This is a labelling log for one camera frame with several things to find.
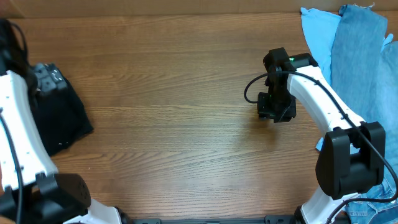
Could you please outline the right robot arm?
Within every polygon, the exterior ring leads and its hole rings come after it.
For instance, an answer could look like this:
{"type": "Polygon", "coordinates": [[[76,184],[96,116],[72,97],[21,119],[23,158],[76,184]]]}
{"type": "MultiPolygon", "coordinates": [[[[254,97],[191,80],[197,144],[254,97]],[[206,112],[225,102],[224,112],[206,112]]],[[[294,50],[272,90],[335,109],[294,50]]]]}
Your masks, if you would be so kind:
{"type": "Polygon", "coordinates": [[[260,118],[289,122],[301,102],[324,135],[315,166],[318,188],[292,216],[267,216],[267,223],[334,223],[340,205],[382,183],[386,133],[367,123],[333,91],[308,53],[289,56],[285,49],[264,57],[266,93],[257,97],[260,118]]]}

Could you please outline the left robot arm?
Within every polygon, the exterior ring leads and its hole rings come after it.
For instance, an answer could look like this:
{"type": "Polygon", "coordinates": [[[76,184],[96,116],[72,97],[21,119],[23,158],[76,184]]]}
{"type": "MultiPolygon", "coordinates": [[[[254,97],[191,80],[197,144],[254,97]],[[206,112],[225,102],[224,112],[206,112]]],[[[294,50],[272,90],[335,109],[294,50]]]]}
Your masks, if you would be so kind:
{"type": "Polygon", "coordinates": [[[129,223],[51,159],[92,130],[69,81],[52,63],[31,65],[21,28],[2,19],[1,216],[16,223],[129,223]]]}

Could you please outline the black t-shirt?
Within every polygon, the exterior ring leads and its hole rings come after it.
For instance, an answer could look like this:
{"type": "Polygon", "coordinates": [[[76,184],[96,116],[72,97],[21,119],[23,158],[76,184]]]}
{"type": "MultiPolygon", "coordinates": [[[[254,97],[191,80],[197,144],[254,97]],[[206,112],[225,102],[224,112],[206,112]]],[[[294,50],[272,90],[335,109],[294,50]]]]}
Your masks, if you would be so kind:
{"type": "Polygon", "coordinates": [[[67,89],[37,100],[32,114],[47,154],[68,149],[93,132],[84,104],[66,81],[67,89]]]}

